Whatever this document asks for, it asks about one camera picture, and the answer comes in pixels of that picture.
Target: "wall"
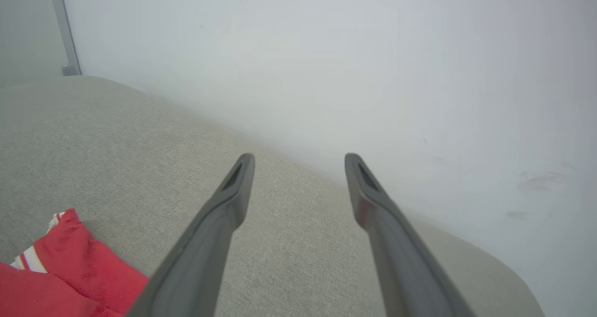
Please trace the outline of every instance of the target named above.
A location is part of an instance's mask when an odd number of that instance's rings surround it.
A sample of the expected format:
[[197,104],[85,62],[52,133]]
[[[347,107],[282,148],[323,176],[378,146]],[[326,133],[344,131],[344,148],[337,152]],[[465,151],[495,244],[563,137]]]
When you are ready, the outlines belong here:
[[185,104],[597,309],[595,0],[65,0],[83,73]]
[[0,0],[0,88],[61,77],[65,64],[52,0]]

